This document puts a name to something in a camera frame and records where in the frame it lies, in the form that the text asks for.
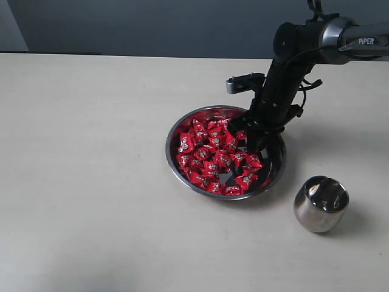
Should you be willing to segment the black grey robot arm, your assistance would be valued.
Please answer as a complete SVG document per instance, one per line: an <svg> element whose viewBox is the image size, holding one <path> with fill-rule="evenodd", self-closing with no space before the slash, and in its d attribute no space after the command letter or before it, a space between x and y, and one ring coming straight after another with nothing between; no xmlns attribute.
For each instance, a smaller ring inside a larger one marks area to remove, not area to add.
<svg viewBox="0 0 389 292"><path fill-rule="evenodd" d="M284 131L287 123L303 113L294 104L298 92L322 84L305 77L317 64L346 64L388 56L388 23L359 25L338 13L324 14L320 1L308 1L314 16L304 24L283 23L274 36L274 57L267 74L251 73L226 81L227 92L253 91L250 108L232 119L227 128L247 133L249 153L257 152L269 137Z"/></svg>

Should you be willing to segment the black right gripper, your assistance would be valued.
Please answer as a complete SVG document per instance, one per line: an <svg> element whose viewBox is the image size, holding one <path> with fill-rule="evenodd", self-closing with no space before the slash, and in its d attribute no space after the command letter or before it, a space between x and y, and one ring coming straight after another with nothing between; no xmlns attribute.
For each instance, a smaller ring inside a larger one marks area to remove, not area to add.
<svg viewBox="0 0 389 292"><path fill-rule="evenodd" d="M250 108L242 115L231 119L227 129L231 134L246 131L246 148L250 155L262 157L271 133L281 133L294 118L303 114L302 104L293 103L298 91L288 93L280 99L267 99L264 92L256 92Z"/></svg>

